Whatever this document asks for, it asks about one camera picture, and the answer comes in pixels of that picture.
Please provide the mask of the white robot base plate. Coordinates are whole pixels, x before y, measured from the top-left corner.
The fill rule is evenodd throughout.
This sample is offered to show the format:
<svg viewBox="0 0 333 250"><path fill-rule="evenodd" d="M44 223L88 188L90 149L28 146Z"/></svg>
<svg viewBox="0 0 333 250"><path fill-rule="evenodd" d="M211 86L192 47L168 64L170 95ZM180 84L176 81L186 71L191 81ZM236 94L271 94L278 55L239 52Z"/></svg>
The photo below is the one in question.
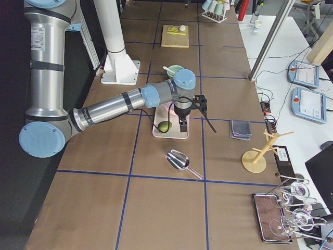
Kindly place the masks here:
<svg viewBox="0 0 333 250"><path fill-rule="evenodd" d="M107 56L102 84L135 85L140 68L139 60L131 60L128 54L120 59L110 59Z"/></svg>

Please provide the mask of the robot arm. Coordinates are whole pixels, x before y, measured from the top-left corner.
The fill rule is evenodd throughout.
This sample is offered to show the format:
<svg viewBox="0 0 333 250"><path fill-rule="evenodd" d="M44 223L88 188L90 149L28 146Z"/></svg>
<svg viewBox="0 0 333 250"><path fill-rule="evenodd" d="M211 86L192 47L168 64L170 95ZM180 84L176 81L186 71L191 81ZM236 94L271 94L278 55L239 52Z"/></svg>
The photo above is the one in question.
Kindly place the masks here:
<svg viewBox="0 0 333 250"><path fill-rule="evenodd" d="M181 131L192 108L195 74L179 70L173 79L148 84L81 109L63 108L65 32L81 22L79 1L25 1L24 15L31 24L31 106L19 134L28 154L47 158L87 127L141 107L174 104Z"/></svg>

